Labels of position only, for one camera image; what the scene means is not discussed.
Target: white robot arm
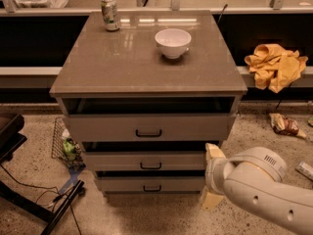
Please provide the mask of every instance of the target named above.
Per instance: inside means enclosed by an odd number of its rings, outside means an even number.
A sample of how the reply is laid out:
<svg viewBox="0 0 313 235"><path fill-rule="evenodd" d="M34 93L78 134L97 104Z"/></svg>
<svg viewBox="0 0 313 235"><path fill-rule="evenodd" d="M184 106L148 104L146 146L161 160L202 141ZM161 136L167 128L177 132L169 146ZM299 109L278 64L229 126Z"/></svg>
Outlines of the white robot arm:
<svg viewBox="0 0 313 235"><path fill-rule="evenodd" d="M286 168L281 157L262 147L231 159L213 155L206 168L206 186L210 193L225 195L243 210L289 231L313 234L313 191L283 184Z"/></svg>

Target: black handle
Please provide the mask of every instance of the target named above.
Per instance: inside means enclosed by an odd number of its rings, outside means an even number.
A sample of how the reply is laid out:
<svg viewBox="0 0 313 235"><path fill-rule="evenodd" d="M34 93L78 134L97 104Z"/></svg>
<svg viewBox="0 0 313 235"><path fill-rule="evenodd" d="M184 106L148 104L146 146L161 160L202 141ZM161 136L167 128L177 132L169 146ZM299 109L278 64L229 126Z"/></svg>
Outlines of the black handle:
<svg viewBox="0 0 313 235"><path fill-rule="evenodd" d="M140 168L141 169L161 169L162 168L162 163L158 163L158 166L156 166L156 167L145 167L145 166L143 166L142 163L140 163Z"/></svg>
<svg viewBox="0 0 313 235"><path fill-rule="evenodd" d="M144 189L144 192L160 192L160 190L162 189L162 186L158 185L157 189L147 190L146 185L144 185L143 189Z"/></svg>
<svg viewBox="0 0 313 235"><path fill-rule="evenodd" d="M160 129L157 134L145 134L140 133L138 129L136 129L136 136L137 137L160 137L162 135L162 130Z"/></svg>

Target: can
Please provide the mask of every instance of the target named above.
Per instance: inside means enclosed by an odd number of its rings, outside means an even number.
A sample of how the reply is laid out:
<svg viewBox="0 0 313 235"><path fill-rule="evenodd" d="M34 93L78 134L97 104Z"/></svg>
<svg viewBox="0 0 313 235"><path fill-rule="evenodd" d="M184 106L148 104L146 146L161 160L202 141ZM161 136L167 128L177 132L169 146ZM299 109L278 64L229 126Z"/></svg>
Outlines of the can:
<svg viewBox="0 0 313 235"><path fill-rule="evenodd" d="M104 17L106 30L114 31L120 27L115 0L101 0L101 11Z"/></svg>

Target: cabinet top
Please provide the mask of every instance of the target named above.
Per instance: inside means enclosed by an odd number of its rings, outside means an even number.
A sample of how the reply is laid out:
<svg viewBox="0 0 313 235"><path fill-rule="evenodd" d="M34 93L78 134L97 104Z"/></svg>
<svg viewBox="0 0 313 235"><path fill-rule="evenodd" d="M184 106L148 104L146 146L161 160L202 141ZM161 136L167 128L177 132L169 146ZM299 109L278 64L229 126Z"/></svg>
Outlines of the cabinet top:
<svg viewBox="0 0 313 235"><path fill-rule="evenodd" d="M121 28L106 31L93 12L80 32L50 93L55 97L158 93L231 93L246 85L209 11L122 12ZM192 35L189 51L163 57L155 35L165 28Z"/></svg>

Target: drawer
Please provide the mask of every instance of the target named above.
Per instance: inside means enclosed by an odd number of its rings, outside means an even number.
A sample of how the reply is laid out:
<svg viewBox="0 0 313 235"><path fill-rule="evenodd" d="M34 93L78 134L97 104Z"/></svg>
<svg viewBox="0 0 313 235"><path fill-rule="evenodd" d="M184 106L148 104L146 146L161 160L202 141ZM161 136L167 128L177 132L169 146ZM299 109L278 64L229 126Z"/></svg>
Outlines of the drawer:
<svg viewBox="0 0 313 235"><path fill-rule="evenodd" d="M71 116L65 119L76 141L226 140L235 115Z"/></svg>
<svg viewBox="0 0 313 235"><path fill-rule="evenodd" d="M83 153L89 170L199 170L205 169L204 151Z"/></svg>
<svg viewBox="0 0 313 235"><path fill-rule="evenodd" d="M100 176L95 183L103 193L199 193L205 184L204 171L180 172L180 176Z"/></svg>

